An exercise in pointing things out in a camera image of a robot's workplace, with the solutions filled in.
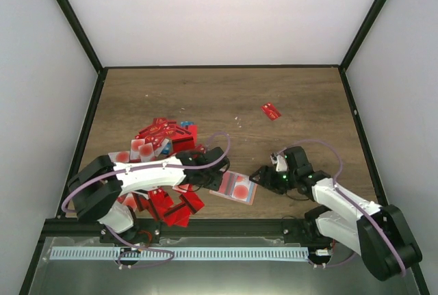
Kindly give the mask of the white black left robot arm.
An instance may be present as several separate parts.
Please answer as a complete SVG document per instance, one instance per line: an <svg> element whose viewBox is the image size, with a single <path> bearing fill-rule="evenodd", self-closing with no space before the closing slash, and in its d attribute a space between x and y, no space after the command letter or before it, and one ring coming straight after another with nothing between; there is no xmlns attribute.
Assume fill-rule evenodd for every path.
<svg viewBox="0 0 438 295"><path fill-rule="evenodd" d="M69 179L64 211L72 202L78 221L107 225L123 242L131 243L139 237L140 226L134 222L131 210L117 201L118 197L185 184L217 190L229 163L219 146L204 153L182 151L141 163L118 163L109 155L101 155Z"/></svg>

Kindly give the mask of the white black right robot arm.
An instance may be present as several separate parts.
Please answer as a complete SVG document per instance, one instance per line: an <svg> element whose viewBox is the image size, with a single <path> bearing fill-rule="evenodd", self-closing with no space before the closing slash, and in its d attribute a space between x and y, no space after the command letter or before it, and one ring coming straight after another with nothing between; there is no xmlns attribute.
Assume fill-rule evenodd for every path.
<svg viewBox="0 0 438 295"><path fill-rule="evenodd" d="M291 146L270 157L249 179L276 194L297 190L318 207L305 215L308 240L331 238L362 258L379 281L401 274L421 262L420 247L395 205L380 205L342 187L335 177L314 170L304 148Z"/></svg>

